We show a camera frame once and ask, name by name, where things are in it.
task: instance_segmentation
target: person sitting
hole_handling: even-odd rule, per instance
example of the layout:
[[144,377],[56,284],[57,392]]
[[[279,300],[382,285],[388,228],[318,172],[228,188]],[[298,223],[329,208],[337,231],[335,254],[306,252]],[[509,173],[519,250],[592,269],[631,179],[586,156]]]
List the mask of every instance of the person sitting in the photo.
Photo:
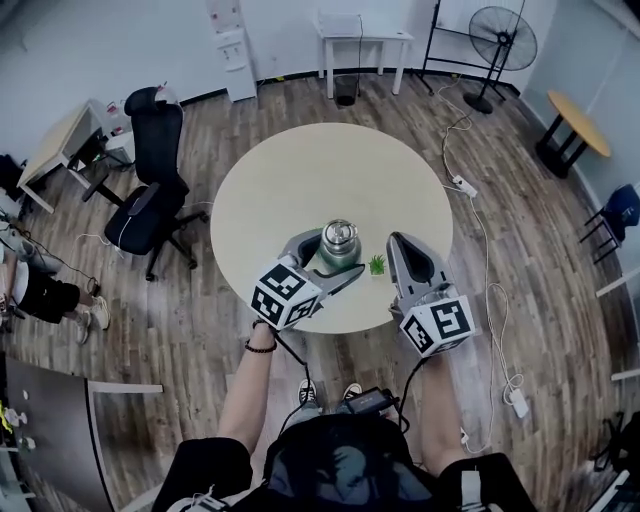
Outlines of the person sitting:
[[42,270],[18,261],[15,253],[3,244],[0,244],[0,265],[3,323],[8,320],[11,307],[53,324],[60,323],[62,317],[69,318],[77,324],[79,345],[87,341],[92,314],[101,329],[109,327],[111,314],[104,297],[92,297],[74,284],[56,281]]
[[[233,378],[217,437],[184,441],[152,512],[228,510],[227,497],[249,489],[251,454],[262,432],[269,397],[273,332],[258,321]],[[416,467],[397,423],[338,406],[322,415],[313,382],[299,387],[300,409],[269,447],[263,481],[231,510],[376,510],[533,512],[509,459],[501,453],[469,458],[460,444],[460,411],[448,355],[423,366]],[[362,392],[349,386],[344,400]]]

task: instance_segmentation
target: wooden desk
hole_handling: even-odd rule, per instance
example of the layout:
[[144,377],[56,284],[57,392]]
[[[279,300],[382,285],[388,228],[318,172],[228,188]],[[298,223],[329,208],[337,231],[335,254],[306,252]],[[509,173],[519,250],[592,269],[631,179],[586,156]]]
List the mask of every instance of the wooden desk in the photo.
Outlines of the wooden desk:
[[[393,231],[424,241],[443,259],[451,251],[449,200],[427,162],[402,142],[363,126],[322,123],[275,135],[233,166],[216,195],[211,244],[235,292],[251,301],[255,280],[285,243],[333,219],[358,227],[362,263],[386,257]],[[307,268],[322,267],[314,257]],[[360,278],[295,328],[321,333],[371,329],[392,320],[389,277]]]
[[109,129],[101,121],[102,114],[99,113],[101,108],[104,110],[104,107],[102,107],[96,100],[87,100],[74,108],[64,118],[49,128],[49,131],[47,131],[45,136],[42,138],[42,141],[40,141],[38,150],[28,160],[27,167],[22,171],[22,175],[18,180],[18,186],[49,213],[53,213],[53,206],[37,195],[28,186],[28,183],[34,178],[40,177],[41,175],[53,170],[58,165],[63,165],[84,188],[89,188],[90,183],[80,173],[67,168],[69,157],[72,155],[65,154],[65,148],[81,125],[81,127],[87,132],[81,135],[86,136],[84,139],[85,141],[88,140],[91,133],[93,133],[91,130],[92,118],[95,119],[102,127],[103,133],[110,137]]
[[[604,136],[598,131],[593,121],[591,121],[575,103],[564,94],[556,91],[549,91],[548,96],[549,101],[551,101],[551,104],[558,111],[558,116],[544,137],[536,144],[536,152],[553,174],[558,178],[566,178],[569,174],[569,169],[571,169],[571,166],[584,150],[587,149],[587,146],[604,157],[611,156],[611,149]],[[549,142],[563,120],[571,127],[572,132],[562,146],[560,146],[560,149],[555,151],[549,147]],[[569,146],[577,136],[580,136],[582,143],[580,143],[578,148],[565,161],[562,155],[569,149]]]
[[[318,76],[324,77],[323,62],[326,61],[327,67],[327,98],[333,98],[333,45],[334,43],[353,43],[360,40],[360,34],[354,36],[328,36],[323,33],[322,28],[316,25],[316,30],[321,39],[321,48],[324,49],[324,55],[320,57],[320,66],[318,70]],[[380,20],[370,18],[366,15],[362,16],[362,41],[363,42],[378,42],[380,43],[379,61],[378,61],[378,74],[382,75],[384,71],[384,55],[387,47],[387,43],[390,41],[400,42],[400,55],[398,58],[398,64],[396,66],[396,77],[393,82],[393,88],[391,92],[398,94],[400,92],[400,83],[402,82],[402,75],[404,73],[404,63],[407,58],[407,52],[413,36],[404,30],[394,30],[393,27],[385,25]]]

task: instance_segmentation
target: round wooden table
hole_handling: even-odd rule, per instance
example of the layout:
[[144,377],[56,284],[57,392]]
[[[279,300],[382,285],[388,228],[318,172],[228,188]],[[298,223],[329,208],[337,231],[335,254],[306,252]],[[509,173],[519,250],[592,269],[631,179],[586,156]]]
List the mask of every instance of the round wooden table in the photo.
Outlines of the round wooden table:
[[[547,168],[555,174],[558,178],[566,178],[569,175],[571,166],[576,162],[587,146],[591,147],[596,153],[604,157],[611,156],[611,149],[607,144],[604,135],[600,133],[596,128],[593,121],[587,117],[585,113],[580,110],[575,103],[573,103],[564,94],[556,91],[549,91],[547,93],[549,101],[558,111],[558,116],[544,134],[542,140],[536,144],[536,152],[538,156],[547,166]],[[571,127],[571,133],[567,139],[562,143],[562,146],[557,150],[549,146],[551,137],[558,129],[562,121],[565,121]],[[564,152],[569,149],[576,137],[580,137],[582,142],[578,145],[576,150],[566,160],[562,156]]]
[[[340,123],[301,126],[275,135],[245,154],[215,198],[211,244],[222,274],[249,303],[261,270],[285,243],[333,219],[359,230],[363,263],[386,258],[387,238],[403,231],[444,259],[451,250],[449,200],[427,163],[402,142],[370,128]],[[324,302],[303,331],[348,333],[391,320],[395,287],[369,269]],[[317,257],[307,268],[322,268]]]

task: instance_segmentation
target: sneaker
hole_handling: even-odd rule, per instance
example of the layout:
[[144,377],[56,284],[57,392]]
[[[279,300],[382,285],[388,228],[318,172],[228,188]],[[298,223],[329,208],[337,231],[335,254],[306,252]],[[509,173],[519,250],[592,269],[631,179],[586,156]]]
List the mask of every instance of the sneaker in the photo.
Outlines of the sneaker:
[[91,325],[91,313],[83,311],[79,313],[79,317],[76,320],[78,326],[78,334],[76,336],[76,343],[78,345],[84,345],[89,337],[89,326]]
[[362,394],[362,386],[354,382],[349,387],[347,387],[347,389],[344,392],[344,395],[342,395],[342,400],[343,401],[351,400],[352,398],[355,398],[356,396],[361,394]]
[[98,325],[100,329],[103,331],[109,327],[109,322],[111,321],[111,314],[109,313],[109,308],[107,307],[107,301],[104,300],[104,297],[97,296],[93,298],[93,306],[91,306],[91,313],[96,317],[98,321]]
[[316,385],[313,383],[313,381],[304,379],[300,383],[300,387],[298,387],[298,400],[300,401],[300,405],[304,403],[314,404],[316,406],[318,405],[318,401],[316,400]]

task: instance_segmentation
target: wall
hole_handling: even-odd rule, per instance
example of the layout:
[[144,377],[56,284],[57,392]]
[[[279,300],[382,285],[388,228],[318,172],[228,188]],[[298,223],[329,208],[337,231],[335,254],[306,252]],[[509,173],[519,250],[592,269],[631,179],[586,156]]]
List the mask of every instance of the wall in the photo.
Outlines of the wall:
[[[446,23],[448,12],[453,4],[466,4],[465,12],[473,12],[485,5],[504,5],[519,10],[521,0],[442,0],[441,17]],[[318,9],[338,13],[377,13],[390,24],[407,30],[415,37],[406,67],[422,68],[424,53],[429,37],[429,28],[433,16],[435,0],[241,0],[242,14],[252,43],[259,77],[273,77],[318,68],[320,55],[319,41],[313,26],[313,19]],[[556,0],[529,0],[525,3],[523,17],[533,28],[540,49],[544,46]],[[463,12],[456,28],[468,29],[468,16]],[[358,44],[341,45],[336,53],[336,67],[357,67]],[[395,67],[399,47],[386,55],[385,65]],[[431,56],[450,58],[475,64],[486,65],[471,46],[469,38],[461,35],[450,35],[436,32]],[[363,45],[363,67],[377,67],[374,45]],[[439,69],[468,73],[484,74],[482,70],[459,65],[429,62],[428,69]],[[503,80],[513,83],[523,90],[533,67],[526,70],[505,72]]]
[[[546,47],[529,80],[523,99],[549,124],[555,113],[546,98],[549,89],[567,94],[588,111],[606,136],[611,158],[587,151],[578,161],[580,175],[599,208],[620,185],[640,181],[640,41],[588,0],[563,0]],[[627,231],[618,251],[623,271],[640,265],[640,229]],[[640,280],[632,295],[640,294]]]
[[53,4],[25,31],[26,51],[9,41],[1,48],[0,153],[29,157],[88,97],[107,104],[167,80],[181,98],[223,87],[201,0]]
[[[181,100],[224,88],[204,0],[26,1],[49,6],[31,12],[26,20],[30,22],[23,37],[26,51],[0,38],[0,153],[11,153],[17,161],[28,158],[51,124],[87,97],[106,104],[126,98],[136,88],[164,81]],[[443,0],[446,12],[462,1],[478,8],[493,3],[515,9],[520,0]],[[536,32],[540,48],[556,1],[529,0],[526,4],[523,15]],[[408,30],[416,41],[407,67],[420,68],[435,0],[240,3],[256,78],[262,79],[318,68],[320,45],[313,26],[318,8],[376,12]],[[395,67],[398,51],[388,52],[387,66]],[[433,55],[484,64],[465,36],[437,33]],[[377,66],[375,57],[373,45],[365,43],[362,66]],[[336,52],[336,67],[357,64],[357,43]],[[445,64],[430,63],[429,68],[479,73],[474,68]],[[505,73],[503,80],[522,90],[532,70]]]

